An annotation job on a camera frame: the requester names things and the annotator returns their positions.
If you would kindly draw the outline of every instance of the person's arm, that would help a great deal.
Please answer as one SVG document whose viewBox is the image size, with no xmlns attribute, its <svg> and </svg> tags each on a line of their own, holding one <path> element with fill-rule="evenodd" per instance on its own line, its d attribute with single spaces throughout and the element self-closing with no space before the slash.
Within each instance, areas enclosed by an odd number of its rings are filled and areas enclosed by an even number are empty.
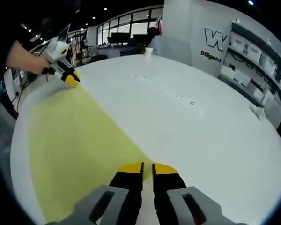
<svg viewBox="0 0 281 225">
<path fill-rule="evenodd" d="M 43 69 L 48 68 L 50 64 L 44 57 L 37 57 L 31 54 L 18 41 L 15 41 L 7 55 L 6 66 L 41 74 Z"/>
</svg>

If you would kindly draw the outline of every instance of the white wall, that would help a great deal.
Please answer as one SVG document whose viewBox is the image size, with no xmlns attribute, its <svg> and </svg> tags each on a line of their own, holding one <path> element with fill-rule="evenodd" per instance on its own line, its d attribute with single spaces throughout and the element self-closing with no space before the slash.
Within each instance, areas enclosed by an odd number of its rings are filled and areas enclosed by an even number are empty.
<svg viewBox="0 0 281 225">
<path fill-rule="evenodd" d="M 210 1 L 165 0 L 163 35 L 187 41 L 191 49 L 190 64 L 213 76 L 218 76 L 229 43 L 231 23 L 235 19 L 239 19 L 240 24 L 264 40 L 270 38 L 273 48 L 281 54 L 281 42 L 263 25 L 237 10 Z M 222 51 L 217 47 L 207 46 L 204 28 L 211 29 L 214 33 L 220 32 L 223 37 L 227 36 Z M 201 55 L 201 51 L 212 54 L 222 62 L 209 60 Z"/>
<path fill-rule="evenodd" d="M 86 31 L 86 40 L 88 46 L 95 46 L 97 45 L 97 27 L 88 27 Z"/>
</svg>

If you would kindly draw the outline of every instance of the ceiling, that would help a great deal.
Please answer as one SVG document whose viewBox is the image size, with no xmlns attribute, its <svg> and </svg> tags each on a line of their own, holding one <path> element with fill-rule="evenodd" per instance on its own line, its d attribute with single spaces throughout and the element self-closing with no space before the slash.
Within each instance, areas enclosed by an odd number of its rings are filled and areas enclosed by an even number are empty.
<svg viewBox="0 0 281 225">
<path fill-rule="evenodd" d="M 259 21 L 281 40 L 281 0 L 274 3 L 265 0 L 252 0 L 254 5 L 248 4 L 248 0 L 209 0 L 217 2 Z M 17 12 L 28 29 L 22 28 L 19 38 L 27 42 L 39 33 L 52 31 L 50 36 L 58 34 L 66 24 L 71 23 L 71 30 L 78 30 L 88 26 L 97 26 L 122 13 L 152 5 L 163 4 L 164 0 L 42 0 L 35 5 L 34 1 L 20 0 L 24 7 L 17 5 Z"/>
</svg>

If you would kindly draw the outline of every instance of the round table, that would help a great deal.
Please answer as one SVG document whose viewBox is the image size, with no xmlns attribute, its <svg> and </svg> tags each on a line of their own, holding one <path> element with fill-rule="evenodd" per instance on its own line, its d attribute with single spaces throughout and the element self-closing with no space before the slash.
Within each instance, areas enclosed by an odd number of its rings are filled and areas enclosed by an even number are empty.
<svg viewBox="0 0 281 225">
<path fill-rule="evenodd" d="M 157 56 L 103 60 L 77 71 L 81 86 L 149 158 L 177 169 L 187 186 L 218 202 L 224 216 L 237 223 L 260 224 L 275 206 L 281 196 L 281 139 L 234 89 Z M 30 110 L 65 88 L 61 80 L 53 80 L 32 92 L 15 125 L 13 187 L 37 224 L 45 220 L 30 174 Z"/>
</svg>

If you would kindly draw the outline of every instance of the white table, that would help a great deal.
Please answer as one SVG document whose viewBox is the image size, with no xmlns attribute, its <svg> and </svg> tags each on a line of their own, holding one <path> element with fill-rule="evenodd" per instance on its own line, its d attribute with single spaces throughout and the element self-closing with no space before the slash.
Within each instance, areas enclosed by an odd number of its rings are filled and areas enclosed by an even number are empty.
<svg viewBox="0 0 281 225">
<path fill-rule="evenodd" d="M 82 87 L 152 160 L 176 168 L 187 186 L 218 202 L 226 217 L 260 224 L 274 207 L 281 195 L 281 140 L 237 91 L 157 56 L 103 60 L 77 71 Z M 27 97 L 11 146 L 15 194 L 38 224 L 44 216 L 30 174 L 29 111 L 63 88 L 60 80 L 51 81 Z"/>
</svg>

